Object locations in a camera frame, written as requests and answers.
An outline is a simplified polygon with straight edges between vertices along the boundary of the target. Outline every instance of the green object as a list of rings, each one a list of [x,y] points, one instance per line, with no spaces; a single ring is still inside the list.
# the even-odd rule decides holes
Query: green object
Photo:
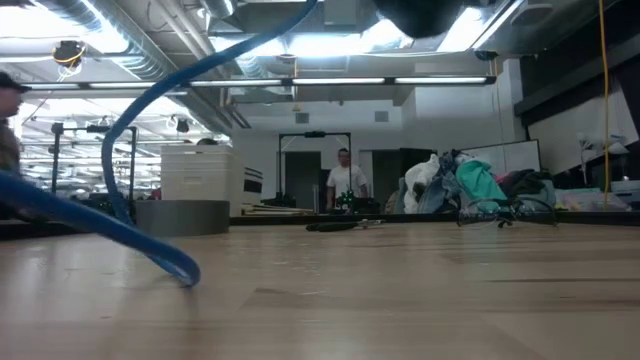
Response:
[[[468,161],[458,167],[456,179],[471,200],[507,199],[500,186],[493,179],[489,168],[489,164],[477,160]]]
[[[348,208],[350,208],[355,202],[355,198],[356,196],[354,195],[353,190],[347,190],[346,192],[340,194],[340,197],[336,199],[336,204],[339,207],[346,205]]]

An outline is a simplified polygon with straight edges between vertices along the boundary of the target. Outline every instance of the door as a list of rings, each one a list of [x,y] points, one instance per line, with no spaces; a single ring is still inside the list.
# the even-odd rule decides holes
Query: door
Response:
[[[384,208],[389,196],[398,190],[398,181],[402,177],[401,154],[398,150],[374,150],[371,160],[376,191],[373,197]]]
[[[321,166],[319,151],[285,153],[285,192],[295,197],[296,207],[313,209],[315,202],[319,200],[315,196],[318,195]]]

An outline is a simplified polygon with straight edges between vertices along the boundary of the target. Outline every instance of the wooden board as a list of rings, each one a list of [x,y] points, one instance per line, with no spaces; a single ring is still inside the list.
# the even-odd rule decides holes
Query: wooden board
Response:
[[[602,360],[640,354],[640,231],[232,228],[188,290],[97,236],[0,243],[0,359]]]

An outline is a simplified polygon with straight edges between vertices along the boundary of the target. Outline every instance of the gray bin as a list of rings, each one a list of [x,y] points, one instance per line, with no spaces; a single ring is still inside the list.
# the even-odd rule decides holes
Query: gray bin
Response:
[[[136,202],[137,225],[158,237],[202,236],[229,232],[229,202],[148,200]]]

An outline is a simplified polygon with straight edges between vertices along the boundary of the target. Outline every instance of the white t-shirt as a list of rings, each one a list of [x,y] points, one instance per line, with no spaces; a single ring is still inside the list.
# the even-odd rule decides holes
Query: white t-shirt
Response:
[[[351,166],[351,186],[353,188],[353,194],[356,197],[362,197],[360,187],[366,184],[367,178],[358,165]],[[347,192],[347,190],[349,190],[349,168],[342,166],[334,167],[329,174],[327,186],[336,188],[336,198],[340,197],[343,192]]]

